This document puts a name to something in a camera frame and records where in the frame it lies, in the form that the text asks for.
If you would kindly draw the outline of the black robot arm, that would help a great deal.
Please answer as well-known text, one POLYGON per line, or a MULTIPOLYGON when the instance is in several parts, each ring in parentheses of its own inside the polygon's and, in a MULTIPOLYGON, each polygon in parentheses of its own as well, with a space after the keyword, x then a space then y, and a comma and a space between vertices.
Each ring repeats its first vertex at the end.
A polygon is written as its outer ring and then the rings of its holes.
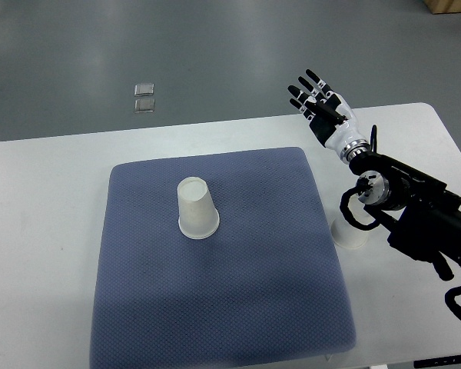
POLYGON ((434 266, 444 281, 453 278, 447 261, 461 267, 461 197, 446 184, 376 150, 376 129, 365 138, 343 97, 311 70, 291 85, 290 103, 309 122, 319 143, 358 177, 340 200, 345 221, 361 230, 383 226, 388 244, 416 261, 434 266))

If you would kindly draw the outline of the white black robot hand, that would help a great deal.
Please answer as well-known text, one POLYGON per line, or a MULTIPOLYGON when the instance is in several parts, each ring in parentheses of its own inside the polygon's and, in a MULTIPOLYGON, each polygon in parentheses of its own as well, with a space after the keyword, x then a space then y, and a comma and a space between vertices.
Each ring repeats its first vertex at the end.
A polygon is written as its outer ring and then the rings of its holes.
POLYGON ((310 129, 317 140, 335 151, 341 161, 351 161, 369 151, 370 143, 359 132, 358 119, 344 98, 330 91, 330 86, 312 70, 307 69, 306 74, 306 78, 297 79, 302 89, 289 85, 287 90, 294 97, 289 102, 310 120, 310 129))

